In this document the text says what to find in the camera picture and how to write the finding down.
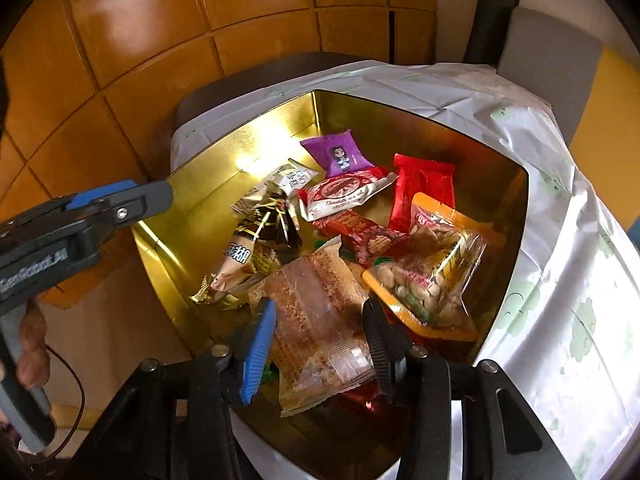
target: brown pastry in plastic bag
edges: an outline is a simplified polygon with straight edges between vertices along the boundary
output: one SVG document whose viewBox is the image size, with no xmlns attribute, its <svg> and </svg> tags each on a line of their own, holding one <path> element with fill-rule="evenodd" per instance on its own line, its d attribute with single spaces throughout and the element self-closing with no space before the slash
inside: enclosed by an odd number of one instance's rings
<svg viewBox="0 0 640 480">
<path fill-rule="evenodd" d="M 280 370 L 282 416 L 308 410 L 373 377 L 362 304 L 367 298 L 338 256 L 340 238 L 266 277 L 248 295 L 275 301 L 271 357 Z"/>
</svg>

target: black cable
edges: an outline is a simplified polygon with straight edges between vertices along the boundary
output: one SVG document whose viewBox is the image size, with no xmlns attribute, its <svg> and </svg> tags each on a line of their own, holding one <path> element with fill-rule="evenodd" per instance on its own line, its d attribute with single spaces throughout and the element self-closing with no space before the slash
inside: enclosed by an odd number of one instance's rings
<svg viewBox="0 0 640 480">
<path fill-rule="evenodd" d="M 62 444 L 60 444 L 56 450 L 51 453 L 49 456 L 44 457 L 42 460 L 37 461 L 36 463 L 41 464 L 44 462 L 47 462 L 49 460 L 52 460 L 53 458 L 55 458 L 57 455 L 60 454 L 60 452 L 65 449 L 65 446 L 69 443 L 69 441 L 71 440 L 71 437 L 74 436 L 74 433 L 76 432 L 76 430 L 78 429 L 78 426 L 80 425 L 80 420 L 82 419 L 82 414 L 84 413 L 84 402 L 86 400 L 86 396 L 84 394 L 84 388 L 82 387 L 82 383 L 80 382 L 79 377 L 76 375 L 76 372 L 74 371 L 74 369 L 69 365 L 69 363 L 67 363 L 58 352 L 56 352 L 53 348 L 51 348 L 49 345 L 47 345 L 47 350 L 49 350 L 49 352 L 51 352 L 53 355 L 55 355 L 59 361 L 66 366 L 66 368 L 71 372 L 71 375 L 73 375 L 74 379 L 76 380 L 76 383 L 78 383 L 78 388 L 80 388 L 80 396 L 81 396 L 81 400 L 80 400 L 80 410 L 78 411 L 78 416 L 76 416 L 76 421 L 74 422 L 73 426 L 71 427 L 71 429 L 69 430 L 69 433 L 67 434 L 67 436 L 65 437 L 65 439 L 62 441 Z"/>
</svg>

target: yellow wall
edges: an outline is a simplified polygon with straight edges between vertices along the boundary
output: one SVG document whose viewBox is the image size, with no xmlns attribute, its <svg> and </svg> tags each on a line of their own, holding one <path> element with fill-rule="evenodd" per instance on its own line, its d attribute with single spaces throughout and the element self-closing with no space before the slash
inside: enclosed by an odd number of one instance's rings
<svg viewBox="0 0 640 480">
<path fill-rule="evenodd" d="M 607 48 L 569 149 L 598 196 L 629 229 L 640 216 L 640 72 Z"/>
</svg>

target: purple snack package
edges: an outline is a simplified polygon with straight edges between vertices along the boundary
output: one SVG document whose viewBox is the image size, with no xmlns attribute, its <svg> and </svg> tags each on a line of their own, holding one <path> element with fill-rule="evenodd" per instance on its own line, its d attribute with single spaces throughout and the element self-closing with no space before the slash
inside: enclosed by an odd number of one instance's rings
<svg viewBox="0 0 640 480">
<path fill-rule="evenodd" d="M 326 171 L 325 178 L 374 167 L 360 153 L 351 137 L 351 130 L 341 134 L 311 137 L 301 140 L 300 144 Z"/>
</svg>

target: gold metal tray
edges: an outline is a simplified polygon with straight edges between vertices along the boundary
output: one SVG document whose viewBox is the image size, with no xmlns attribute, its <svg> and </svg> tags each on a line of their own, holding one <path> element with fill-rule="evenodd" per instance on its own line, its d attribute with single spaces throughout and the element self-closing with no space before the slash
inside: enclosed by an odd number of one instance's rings
<svg viewBox="0 0 640 480">
<path fill-rule="evenodd" d="M 193 157 L 168 179 L 174 190 L 171 209 L 133 227 L 149 279 L 193 354 L 207 350 L 213 340 L 224 340 L 248 319 L 245 310 L 220 312 L 188 300 L 238 221 L 230 204 L 289 157 L 318 168 L 299 141 L 347 128 L 374 164 L 392 168 L 396 152 L 455 164 L 456 208 L 506 235 L 501 250 L 483 257 L 463 297 L 480 340 L 476 345 L 437 346 L 452 360 L 471 361 L 477 354 L 513 272 L 526 216 L 527 173 L 509 158 L 434 121 L 319 90 L 264 113 Z M 390 186 L 358 212 L 386 225 L 393 193 Z M 311 251 L 313 229 L 302 223 L 305 250 Z M 264 384 L 252 404 L 238 413 L 285 457 L 327 480 L 376 478 L 400 457 L 408 431 L 405 411 L 376 412 L 344 396 L 280 418 L 276 383 Z"/>
</svg>

